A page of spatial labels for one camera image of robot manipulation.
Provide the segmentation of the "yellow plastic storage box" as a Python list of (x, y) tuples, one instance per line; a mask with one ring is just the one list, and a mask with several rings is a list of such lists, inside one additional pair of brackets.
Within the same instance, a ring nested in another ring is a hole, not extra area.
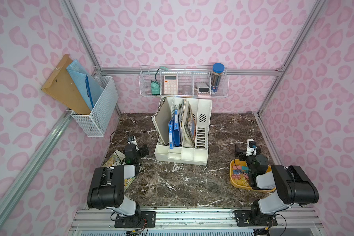
[(239, 161), (238, 159), (232, 160), (230, 164), (230, 182), (231, 184), (240, 189), (256, 191), (256, 192), (274, 192), (276, 187), (272, 189), (260, 189), (257, 187), (251, 187), (249, 184), (249, 171), (245, 161)]

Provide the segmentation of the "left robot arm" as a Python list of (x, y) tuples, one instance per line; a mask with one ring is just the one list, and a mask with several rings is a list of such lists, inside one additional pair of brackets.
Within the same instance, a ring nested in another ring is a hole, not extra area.
[(125, 196), (125, 180), (140, 172), (140, 159), (149, 155), (147, 145), (138, 146), (135, 136), (129, 136), (124, 148), (124, 161), (112, 167), (94, 170), (88, 191), (89, 208), (111, 209), (122, 217), (139, 217), (140, 206)]

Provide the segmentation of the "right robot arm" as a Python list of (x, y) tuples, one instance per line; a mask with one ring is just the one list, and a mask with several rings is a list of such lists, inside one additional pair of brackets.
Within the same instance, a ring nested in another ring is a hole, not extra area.
[(230, 182), (236, 188), (270, 193), (255, 200), (249, 210), (233, 211), (239, 227), (276, 226), (278, 212), (294, 204), (304, 206), (319, 200), (317, 188), (300, 166), (269, 165), (253, 139), (247, 140), (245, 150), (235, 145)]

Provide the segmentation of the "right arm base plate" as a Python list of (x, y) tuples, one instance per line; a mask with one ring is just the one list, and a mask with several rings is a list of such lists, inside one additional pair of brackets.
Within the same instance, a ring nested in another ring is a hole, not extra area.
[(251, 210), (234, 210), (232, 212), (232, 218), (236, 220), (238, 227), (273, 227), (278, 223), (273, 215), (267, 215), (258, 211)]

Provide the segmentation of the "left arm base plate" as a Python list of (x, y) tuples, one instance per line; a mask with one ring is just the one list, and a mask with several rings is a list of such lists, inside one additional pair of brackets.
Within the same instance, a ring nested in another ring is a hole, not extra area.
[(133, 216), (117, 216), (115, 228), (154, 228), (156, 221), (155, 211), (145, 211)]

